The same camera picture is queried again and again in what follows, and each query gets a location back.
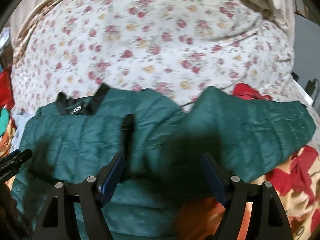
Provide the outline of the green quilted puffer jacket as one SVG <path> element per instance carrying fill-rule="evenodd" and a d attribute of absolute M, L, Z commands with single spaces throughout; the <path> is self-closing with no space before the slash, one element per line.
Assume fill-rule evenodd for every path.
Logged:
<path fill-rule="evenodd" d="M 92 98 L 40 107 L 24 129 L 20 150 L 32 158 L 16 176 L 18 211 L 35 226 L 58 181 L 82 182 L 121 151 L 124 119 L 133 116 L 125 179 L 102 209 L 115 239 L 177 239 L 183 204 L 212 192 L 200 166 L 203 153 L 252 182 L 308 144 L 316 124 L 298 101 L 242 100 L 206 88 L 189 112 L 151 89 L 110 88 L 91 114 Z"/>

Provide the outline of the teal green garment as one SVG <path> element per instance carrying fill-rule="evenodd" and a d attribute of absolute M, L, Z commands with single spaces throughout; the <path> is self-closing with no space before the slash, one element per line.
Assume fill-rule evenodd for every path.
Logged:
<path fill-rule="evenodd" d="M 1 116 L 0 116 L 0 136 L 2 136 L 9 123 L 10 114 L 6 108 L 1 109 Z"/>

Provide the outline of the yellow red rose blanket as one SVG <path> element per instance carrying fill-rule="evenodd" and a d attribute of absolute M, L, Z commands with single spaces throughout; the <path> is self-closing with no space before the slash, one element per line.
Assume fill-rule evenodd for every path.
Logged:
<path fill-rule="evenodd" d="M 307 106 L 309 114 L 319 125 L 319 117 L 304 98 L 295 81 L 275 85 L 263 94 L 244 83 L 237 84 L 232 94 L 242 100 L 270 102 L 299 101 Z M 259 184 L 269 179 L 285 208 L 294 239 L 308 239 L 319 225 L 319 129 L 312 140 L 292 152 L 286 160 L 269 172 L 251 181 Z M 215 233 L 224 214 L 224 207 L 213 197 L 185 204 L 176 219 L 178 239 L 203 239 Z"/>

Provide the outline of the red garment pile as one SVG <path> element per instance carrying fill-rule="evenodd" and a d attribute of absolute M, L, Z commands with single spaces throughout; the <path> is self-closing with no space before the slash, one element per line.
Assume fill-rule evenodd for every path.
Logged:
<path fill-rule="evenodd" d="M 1 72 L 0 78 L 0 105 L 7 110 L 11 110 L 15 105 L 10 75 L 11 66 L 8 66 Z"/>

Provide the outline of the white floral quilt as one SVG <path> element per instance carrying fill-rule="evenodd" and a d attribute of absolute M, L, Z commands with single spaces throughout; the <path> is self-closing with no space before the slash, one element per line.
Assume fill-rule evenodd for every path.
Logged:
<path fill-rule="evenodd" d="M 208 86 L 263 94 L 293 81 L 293 42 L 248 0 L 63 0 L 13 62 L 15 107 L 34 112 L 102 83 L 151 88 L 179 105 Z"/>

